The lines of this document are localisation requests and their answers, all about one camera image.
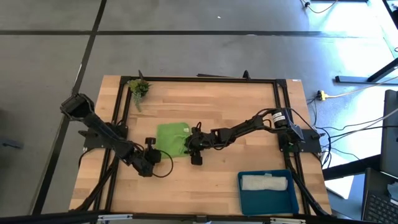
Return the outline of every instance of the blue tray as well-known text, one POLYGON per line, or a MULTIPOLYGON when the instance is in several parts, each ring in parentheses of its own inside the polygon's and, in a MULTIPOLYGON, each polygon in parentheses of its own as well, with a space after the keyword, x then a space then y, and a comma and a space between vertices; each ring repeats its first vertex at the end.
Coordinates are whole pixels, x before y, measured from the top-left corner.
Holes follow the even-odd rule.
POLYGON ((239 199, 243 215, 266 215, 278 213, 298 213, 299 205, 294 190, 292 174, 289 170, 247 171, 238 173, 239 199), (242 175, 272 174, 273 177, 286 177, 287 189, 242 190, 242 175))

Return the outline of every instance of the wooden table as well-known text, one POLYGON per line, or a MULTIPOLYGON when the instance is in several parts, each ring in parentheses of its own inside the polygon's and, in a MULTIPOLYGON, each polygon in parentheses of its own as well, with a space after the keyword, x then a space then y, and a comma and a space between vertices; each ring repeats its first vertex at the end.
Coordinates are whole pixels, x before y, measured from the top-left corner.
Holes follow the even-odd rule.
MULTIPOLYGON (((105 76, 99 91, 95 112, 105 122, 113 114, 120 76, 105 76)), ((150 91, 138 112, 134 103, 129 108, 128 139, 144 145, 146 137, 156 137, 158 124, 186 122, 202 131, 232 127, 251 118, 260 109, 274 108, 272 85, 261 83, 202 83, 151 82, 150 91)), ((300 80, 287 80, 291 107, 309 121, 308 108, 300 80)), ((127 85, 122 102, 126 98, 127 85)), ((294 122, 302 128, 305 123, 296 115, 294 122)), ((70 208, 76 208, 93 190, 100 176, 104 149, 89 152, 81 161, 70 208)), ((237 173, 244 170, 285 169, 277 136, 255 131, 238 138, 222 151, 202 152, 203 165, 193 166, 190 157, 174 159, 174 170, 166 178, 140 177, 131 166, 119 164, 114 190, 112 212, 242 215, 239 207, 237 173)), ((319 161, 309 153, 301 153, 305 183, 322 206, 331 213, 319 161)), ((165 174, 170 161, 162 160, 154 172, 165 174)), ((296 196, 303 213, 301 195, 296 196)), ((105 187, 101 208, 107 193, 105 187)))

